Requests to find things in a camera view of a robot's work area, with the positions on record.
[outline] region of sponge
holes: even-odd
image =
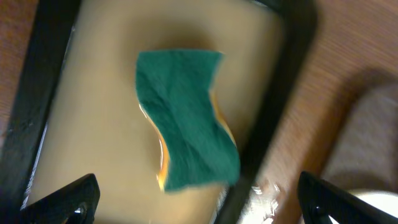
[[[188,49],[138,56],[137,97],[159,135],[158,181],[166,192],[214,182],[234,184],[239,178],[236,145],[212,91],[221,56]]]

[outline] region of wood grain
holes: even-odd
[[[2,137],[5,136],[17,91],[37,3],[38,0],[0,2],[0,136]]]
[[[0,5],[0,131],[6,128],[37,0]],[[263,178],[284,191],[276,223],[295,223],[301,170],[319,174],[350,105],[398,78],[398,1],[319,0],[320,27],[265,158]]]

